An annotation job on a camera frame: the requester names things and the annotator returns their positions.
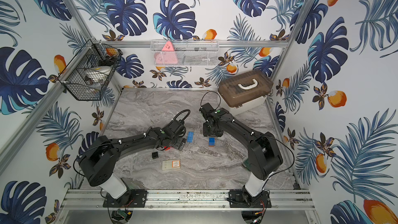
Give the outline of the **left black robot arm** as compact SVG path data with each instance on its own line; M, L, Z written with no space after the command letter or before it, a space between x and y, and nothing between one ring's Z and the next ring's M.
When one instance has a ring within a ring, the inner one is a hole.
M78 164L91 187L100 187L112 198L119 199L127 185L114 173L116 163L139 151L173 147L182 150L186 139L183 120L172 120L163 128L149 128L136 136L120 139L98 137L78 158Z

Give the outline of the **light blue long lego brick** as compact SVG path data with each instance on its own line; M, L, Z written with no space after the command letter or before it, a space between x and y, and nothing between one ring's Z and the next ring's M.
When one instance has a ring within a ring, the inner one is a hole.
M189 132L188 132L188 135L187 135L187 142L188 142L188 143L192 143L192 142L193 142L193 139L194 139L194 132L189 131Z

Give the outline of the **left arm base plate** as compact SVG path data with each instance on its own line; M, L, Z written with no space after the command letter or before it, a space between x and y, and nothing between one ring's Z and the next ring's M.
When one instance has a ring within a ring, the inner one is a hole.
M114 199L109 193L103 203L104 208L144 208L148 191L143 189L128 190L121 197Z

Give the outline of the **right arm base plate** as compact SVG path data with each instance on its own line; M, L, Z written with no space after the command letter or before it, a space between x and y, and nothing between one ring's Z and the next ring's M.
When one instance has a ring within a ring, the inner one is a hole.
M230 190L226 200L231 208L270 208L272 207L269 191L262 191L253 197L245 189Z

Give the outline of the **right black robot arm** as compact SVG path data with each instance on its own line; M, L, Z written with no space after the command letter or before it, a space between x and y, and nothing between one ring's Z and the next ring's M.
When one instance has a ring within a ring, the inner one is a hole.
M267 179L274 175L284 162L275 137L269 132L261 133L246 126L227 110L216 110L209 103L200 107L200 113L205 119L205 137L221 137L226 132L247 149L251 175L243 187L243 192L251 198L259 196Z

